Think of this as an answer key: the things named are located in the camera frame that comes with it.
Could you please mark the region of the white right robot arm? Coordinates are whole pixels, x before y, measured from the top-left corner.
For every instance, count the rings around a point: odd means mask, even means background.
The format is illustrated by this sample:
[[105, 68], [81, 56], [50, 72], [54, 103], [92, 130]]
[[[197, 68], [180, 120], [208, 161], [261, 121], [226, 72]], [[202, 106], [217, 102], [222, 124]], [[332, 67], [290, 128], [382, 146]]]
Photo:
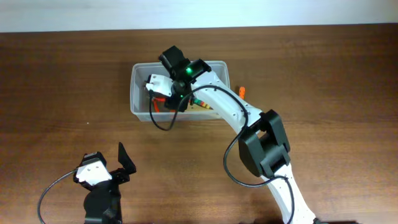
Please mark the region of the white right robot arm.
[[[176, 46], [162, 52], [159, 60], [169, 77], [157, 83], [154, 92], [166, 96], [166, 108], [179, 114], [191, 100], [204, 101], [236, 132], [223, 156], [227, 176], [243, 187], [268, 187], [284, 223], [319, 223], [294, 179], [290, 144], [281, 117], [274, 110], [263, 112], [245, 102], [220, 81], [205, 61], [189, 60]], [[262, 180], [260, 183], [245, 183], [229, 171], [228, 155], [235, 144], [241, 162]]]

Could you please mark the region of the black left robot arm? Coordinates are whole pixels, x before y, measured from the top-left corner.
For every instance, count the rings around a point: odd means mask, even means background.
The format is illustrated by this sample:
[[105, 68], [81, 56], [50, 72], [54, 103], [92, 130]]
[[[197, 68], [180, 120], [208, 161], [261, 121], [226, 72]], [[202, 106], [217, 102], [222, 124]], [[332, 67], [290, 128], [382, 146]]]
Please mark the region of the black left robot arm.
[[110, 172], [102, 153], [94, 152], [85, 154], [77, 167], [73, 181], [89, 191], [83, 202], [85, 223], [123, 222], [119, 186], [130, 181], [136, 166], [122, 143], [118, 144], [118, 162], [122, 167]]

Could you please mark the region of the clear box of bits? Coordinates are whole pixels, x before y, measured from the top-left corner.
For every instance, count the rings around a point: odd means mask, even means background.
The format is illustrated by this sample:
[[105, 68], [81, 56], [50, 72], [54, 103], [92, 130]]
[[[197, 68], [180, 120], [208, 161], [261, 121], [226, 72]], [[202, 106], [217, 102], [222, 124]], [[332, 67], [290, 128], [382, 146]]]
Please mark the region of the clear box of bits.
[[208, 110], [212, 110], [212, 107], [211, 107], [209, 104], [205, 103], [205, 102], [202, 101], [202, 100], [199, 100], [199, 99], [197, 99], [197, 98], [194, 98], [194, 97], [191, 98], [190, 104], [191, 104], [191, 105], [197, 105], [197, 106], [199, 106], [199, 107], [202, 107], [202, 108], [205, 108], [205, 109], [208, 109]]

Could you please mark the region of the orange perforated bar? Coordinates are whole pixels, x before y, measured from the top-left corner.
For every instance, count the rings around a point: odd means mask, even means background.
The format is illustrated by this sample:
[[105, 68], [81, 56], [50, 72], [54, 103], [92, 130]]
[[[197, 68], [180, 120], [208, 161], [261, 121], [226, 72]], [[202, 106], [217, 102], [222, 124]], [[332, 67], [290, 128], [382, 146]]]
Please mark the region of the orange perforated bar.
[[239, 87], [239, 97], [243, 100], [245, 98], [246, 89], [244, 86]]

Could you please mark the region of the orange scraper wooden handle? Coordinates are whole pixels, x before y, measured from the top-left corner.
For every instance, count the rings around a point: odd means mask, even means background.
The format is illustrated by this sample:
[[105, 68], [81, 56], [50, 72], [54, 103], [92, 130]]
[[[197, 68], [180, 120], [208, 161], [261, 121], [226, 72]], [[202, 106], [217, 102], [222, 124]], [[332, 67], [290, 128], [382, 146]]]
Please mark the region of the orange scraper wooden handle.
[[198, 105], [188, 106], [185, 110], [193, 119], [219, 119], [219, 114], [211, 108], [204, 108]]

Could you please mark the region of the clear plastic storage container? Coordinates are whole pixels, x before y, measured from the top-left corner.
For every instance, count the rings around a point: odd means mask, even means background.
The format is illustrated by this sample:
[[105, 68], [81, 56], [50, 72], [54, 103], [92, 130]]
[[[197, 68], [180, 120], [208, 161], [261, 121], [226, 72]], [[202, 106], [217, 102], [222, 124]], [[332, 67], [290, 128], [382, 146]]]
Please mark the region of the clear plastic storage container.
[[[207, 64], [217, 74], [219, 80], [226, 86], [230, 86], [227, 64], [224, 61], [208, 60]], [[149, 94], [145, 87], [148, 77], [152, 74], [168, 77], [169, 73], [160, 62], [137, 63], [132, 68], [130, 86], [130, 109], [142, 122], [150, 122]], [[178, 121], [199, 121], [193, 119], [185, 111], [179, 112]]]

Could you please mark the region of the red handled cutting pliers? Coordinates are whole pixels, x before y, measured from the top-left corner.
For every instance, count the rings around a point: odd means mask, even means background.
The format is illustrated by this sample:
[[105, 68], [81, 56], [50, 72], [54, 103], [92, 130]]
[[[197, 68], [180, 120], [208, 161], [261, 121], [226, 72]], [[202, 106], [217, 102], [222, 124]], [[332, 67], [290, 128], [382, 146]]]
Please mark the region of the red handled cutting pliers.
[[159, 103], [164, 104], [165, 98], [155, 97], [155, 98], [151, 99], [151, 101], [152, 101], [155, 112], [160, 113]]

